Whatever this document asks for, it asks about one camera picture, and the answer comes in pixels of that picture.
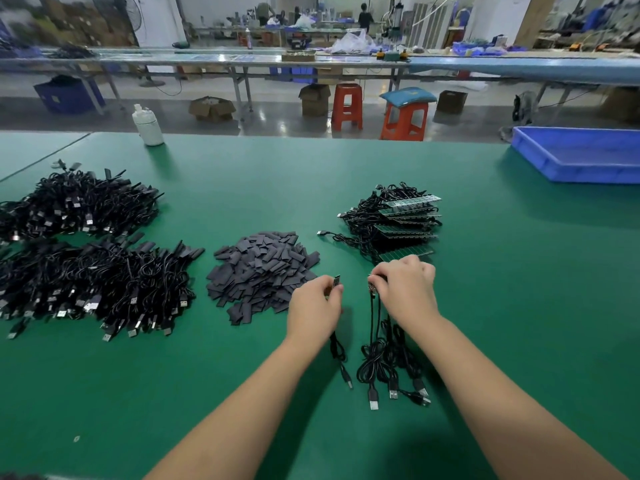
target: person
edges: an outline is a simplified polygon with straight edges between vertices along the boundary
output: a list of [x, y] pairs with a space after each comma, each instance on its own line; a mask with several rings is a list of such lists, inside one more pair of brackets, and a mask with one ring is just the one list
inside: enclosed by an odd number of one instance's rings
[[[441, 316], [434, 278], [434, 266], [408, 256], [380, 263], [369, 282], [435, 366], [498, 478], [625, 478]], [[254, 477], [302, 373], [336, 328], [343, 286], [332, 284], [321, 276], [295, 290], [281, 345], [146, 480]]]
[[268, 3], [262, 2], [255, 8], [255, 15], [260, 21], [260, 26], [263, 27], [269, 21], [269, 17], [275, 14]]
[[360, 12], [360, 16], [358, 17], [358, 23], [360, 24], [361, 29], [364, 29], [367, 31], [367, 33], [369, 33], [369, 27], [373, 23], [373, 17], [367, 11], [366, 3], [360, 5], [360, 8], [362, 8], [362, 11]]

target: blue plastic tray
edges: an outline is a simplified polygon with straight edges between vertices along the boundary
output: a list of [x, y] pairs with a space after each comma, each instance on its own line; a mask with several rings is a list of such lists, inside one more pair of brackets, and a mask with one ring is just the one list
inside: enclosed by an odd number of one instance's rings
[[511, 145], [553, 182], [640, 184], [640, 131], [527, 126]]

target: electrical cord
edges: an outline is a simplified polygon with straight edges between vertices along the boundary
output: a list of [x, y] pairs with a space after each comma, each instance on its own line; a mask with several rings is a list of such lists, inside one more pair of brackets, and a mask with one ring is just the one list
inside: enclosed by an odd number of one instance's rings
[[0, 256], [0, 313], [18, 318], [9, 339], [31, 320], [102, 321], [103, 340], [127, 327], [130, 337], [141, 331], [171, 334], [175, 318], [195, 298], [187, 266], [204, 249], [182, 242], [174, 250], [154, 249], [143, 236], [112, 235], [78, 248], [55, 239], [26, 241], [23, 248]]
[[157, 200], [163, 195], [151, 186], [131, 184], [105, 169], [105, 179], [92, 171], [67, 168], [59, 160], [61, 173], [40, 179], [34, 192], [20, 201], [0, 203], [0, 243], [51, 237], [78, 231], [92, 235], [128, 235], [149, 224], [157, 215]]
[[[564, 103], [567, 103], [567, 102], [569, 102], [569, 101], [573, 101], [573, 100], [575, 100], [575, 99], [581, 98], [581, 97], [582, 97], [582, 96], [584, 96], [585, 94], [590, 94], [590, 93], [592, 93], [592, 92], [594, 92], [594, 91], [595, 91], [595, 89], [594, 89], [594, 90], [592, 90], [592, 91], [584, 92], [584, 93], [582, 93], [582, 94], [580, 94], [580, 95], [577, 95], [577, 96], [576, 96], [576, 97], [574, 97], [574, 98], [567, 99], [566, 101], [564, 101]], [[544, 107], [553, 107], [553, 106], [558, 106], [559, 104], [560, 104], [560, 103], [559, 103], [559, 102], [557, 102], [557, 103], [555, 103], [555, 104], [548, 104], [548, 105], [546, 105], [546, 106], [538, 106], [538, 109], [542, 109], [542, 108], [544, 108]]]
[[[400, 224], [396, 220], [380, 213], [380, 210], [388, 209], [388, 205], [385, 202], [418, 198], [426, 194], [426, 191], [418, 191], [404, 182], [400, 182], [399, 186], [389, 185], [384, 187], [378, 185], [370, 197], [361, 200], [357, 207], [352, 207], [347, 212], [338, 214], [338, 217], [347, 224], [353, 237], [327, 230], [319, 231], [317, 234], [320, 236], [330, 235], [334, 241], [343, 242], [349, 247], [358, 249], [362, 256], [377, 264], [381, 261], [380, 254], [414, 246], [425, 240], [425, 237], [411, 237], [410, 234], [393, 239], [386, 237], [379, 230], [379, 226], [399, 226]], [[425, 213], [436, 212], [438, 208], [431, 203], [426, 203], [416, 208], [416, 210], [422, 211], [423, 215], [425, 215]], [[405, 221], [403, 225], [413, 230], [424, 232], [429, 231], [434, 226], [442, 225], [436, 216], [421, 217], [421, 219], [415, 223], [407, 223]]]
[[179, 95], [182, 92], [182, 80], [178, 79], [178, 82], [180, 82], [180, 90], [178, 92], [176, 92], [176, 94], [169, 94], [169, 93], [165, 93], [162, 89], [160, 89], [159, 87], [156, 86], [156, 89], [158, 91], [160, 91], [162, 94], [166, 94], [167, 96], [171, 96], [171, 97], [175, 97], [177, 95]]
[[[398, 399], [398, 393], [408, 397], [411, 402], [426, 406], [431, 403], [429, 395], [420, 378], [422, 369], [415, 356], [407, 348], [404, 339], [404, 330], [397, 324], [391, 325], [391, 318], [381, 321], [381, 303], [378, 296], [378, 317], [374, 327], [374, 301], [375, 293], [370, 292], [371, 299], [371, 327], [369, 329], [369, 344], [360, 348], [364, 356], [363, 362], [358, 368], [356, 378], [363, 384], [369, 384], [367, 396], [369, 407], [372, 411], [379, 408], [376, 380], [387, 384], [389, 399]], [[415, 391], [410, 392], [399, 387], [399, 377], [396, 367], [405, 369], [413, 381]]]

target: white wall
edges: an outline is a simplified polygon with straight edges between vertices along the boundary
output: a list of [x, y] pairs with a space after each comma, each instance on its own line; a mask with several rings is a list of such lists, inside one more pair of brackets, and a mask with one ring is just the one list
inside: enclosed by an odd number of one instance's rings
[[504, 34], [509, 43], [518, 35], [531, 0], [476, 0], [465, 39], [491, 40]]

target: open cardboard box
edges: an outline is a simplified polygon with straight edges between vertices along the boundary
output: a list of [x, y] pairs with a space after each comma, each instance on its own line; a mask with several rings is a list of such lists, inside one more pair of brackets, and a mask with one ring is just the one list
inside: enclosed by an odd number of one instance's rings
[[331, 89], [325, 84], [309, 84], [300, 89], [302, 116], [326, 116], [329, 114]]
[[189, 104], [189, 114], [194, 115], [199, 121], [219, 123], [232, 120], [234, 112], [236, 112], [236, 106], [231, 101], [213, 96], [204, 96]]

